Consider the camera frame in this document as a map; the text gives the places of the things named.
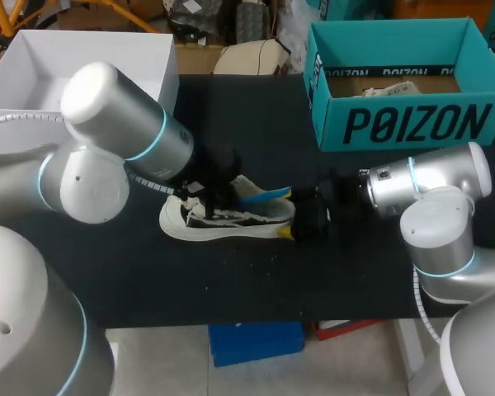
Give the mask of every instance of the sneaker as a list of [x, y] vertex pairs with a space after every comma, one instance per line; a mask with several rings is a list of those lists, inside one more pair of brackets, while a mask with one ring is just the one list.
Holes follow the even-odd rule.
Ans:
[[405, 81], [384, 89], [369, 88], [363, 91], [363, 97], [398, 97], [401, 95], [421, 95], [414, 82]]
[[[238, 198], [259, 196], [265, 191], [245, 176], [232, 181]], [[277, 231], [291, 225], [295, 206], [284, 196], [251, 203], [241, 210], [214, 210], [205, 217], [205, 204], [198, 197], [182, 200], [169, 196], [159, 214], [159, 225], [167, 235], [183, 241], [204, 242], [226, 237], [279, 238]]]

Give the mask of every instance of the black table mat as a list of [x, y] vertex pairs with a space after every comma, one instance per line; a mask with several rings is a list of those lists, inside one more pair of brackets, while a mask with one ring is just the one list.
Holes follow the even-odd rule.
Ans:
[[[300, 76], [181, 76], [175, 117], [207, 144], [235, 148], [262, 188], [307, 186], [328, 167], [352, 172], [418, 151], [320, 153]], [[477, 244], [495, 248], [495, 144], [484, 149], [493, 193], [477, 204]], [[133, 185], [103, 225], [29, 214], [4, 225], [29, 239], [105, 328], [253, 321], [417, 318], [413, 267], [398, 220], [342, 230], [337, 239], [222, 239], [185, 243], [163, 234], [164, 197]], [[459, 307], [427, 301], [430, 317]]]

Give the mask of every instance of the white tiled floor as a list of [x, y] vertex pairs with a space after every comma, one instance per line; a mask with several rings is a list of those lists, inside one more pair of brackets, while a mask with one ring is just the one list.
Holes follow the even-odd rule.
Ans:
[[406, 380], [391, 323], [302, 352], [215, 368], [206, 326], [109, 330], [118, 343], [113, 396], [405, 396]]

